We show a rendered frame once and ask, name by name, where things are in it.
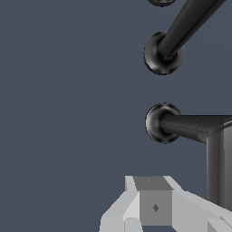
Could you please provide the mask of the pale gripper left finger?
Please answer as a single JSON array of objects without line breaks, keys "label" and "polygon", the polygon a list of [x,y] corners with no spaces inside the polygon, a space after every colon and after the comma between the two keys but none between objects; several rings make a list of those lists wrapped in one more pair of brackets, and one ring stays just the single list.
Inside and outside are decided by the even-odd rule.
[{"label": "pale gripper left finger", "polygon": [[102,215],[99,232],[143,232],[155,225],[155,177],[126,176],[125,191]]}]

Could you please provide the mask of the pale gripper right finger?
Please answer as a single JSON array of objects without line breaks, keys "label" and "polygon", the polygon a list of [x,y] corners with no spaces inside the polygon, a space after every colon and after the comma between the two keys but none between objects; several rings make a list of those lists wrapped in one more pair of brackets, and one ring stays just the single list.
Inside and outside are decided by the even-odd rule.
[{"label": "pale gripper right finger", "polygon": [[232,212],[184,191],[171,176],[157,176],[156,226],[177,232],[232,232]]}]

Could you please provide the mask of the black faucet spout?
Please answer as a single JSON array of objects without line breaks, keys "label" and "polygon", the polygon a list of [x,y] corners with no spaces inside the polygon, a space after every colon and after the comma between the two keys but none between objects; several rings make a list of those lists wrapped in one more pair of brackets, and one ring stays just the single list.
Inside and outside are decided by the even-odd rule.
[{"label": "black faucet spout", "polygon": [[227,0],[187,0],[170,29],[156,32],[145,44],[143,59],[157,75],[176,71],[185,57],[184,44]]}]

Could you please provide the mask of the black round faucet base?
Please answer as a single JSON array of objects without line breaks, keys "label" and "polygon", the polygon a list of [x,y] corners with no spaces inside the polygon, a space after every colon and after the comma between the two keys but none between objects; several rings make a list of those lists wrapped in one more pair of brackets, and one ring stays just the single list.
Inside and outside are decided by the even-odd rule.
[{"label": "black round faucet base", "polygon": [[152,5],[166,7],[172,5],[176,0],[148,0]]}]

